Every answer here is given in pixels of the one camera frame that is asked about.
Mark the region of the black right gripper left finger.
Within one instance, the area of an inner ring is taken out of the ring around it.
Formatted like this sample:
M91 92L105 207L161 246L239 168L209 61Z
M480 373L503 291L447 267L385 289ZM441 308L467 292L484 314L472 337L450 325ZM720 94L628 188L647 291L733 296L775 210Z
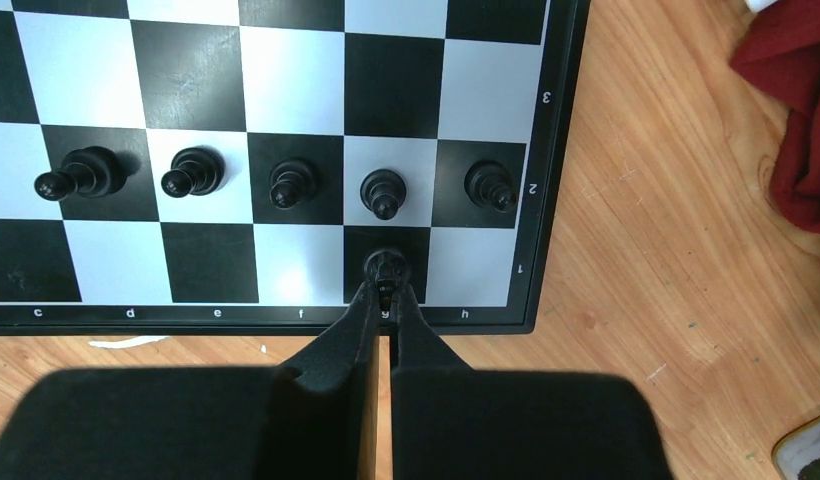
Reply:
M369 479L376 289L274 366L53 372L0 434L0 479Z

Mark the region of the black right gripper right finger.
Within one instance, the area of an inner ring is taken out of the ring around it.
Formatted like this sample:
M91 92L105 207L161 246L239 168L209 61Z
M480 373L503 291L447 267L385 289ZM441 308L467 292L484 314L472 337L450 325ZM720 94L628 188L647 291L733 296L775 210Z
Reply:
M470 367L393 297L397 479L669 479L654 414L629 380L596 372Z

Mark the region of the black knight piece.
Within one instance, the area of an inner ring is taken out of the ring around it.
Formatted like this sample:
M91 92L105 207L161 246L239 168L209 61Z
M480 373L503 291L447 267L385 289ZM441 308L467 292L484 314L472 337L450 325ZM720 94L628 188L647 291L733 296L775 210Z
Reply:
M411 266L397 248L381 247L370 251L363 262L365 280L380 296L393 296L409 281Z

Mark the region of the black and white chessboard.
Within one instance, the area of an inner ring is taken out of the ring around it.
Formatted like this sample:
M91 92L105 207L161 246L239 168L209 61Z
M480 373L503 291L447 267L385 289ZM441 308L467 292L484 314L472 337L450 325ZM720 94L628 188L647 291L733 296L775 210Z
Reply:
M367 254L400 250L449 334L536 323L586 1L0 1L0 335L310 333L335 321ZM101 146L118 192L48 201L34 180ZM182 149L220 187L172 198ZM270 200L304 158L316 196ZM476 206L480 160L510 213ZM372 171L407 195L379 220Z

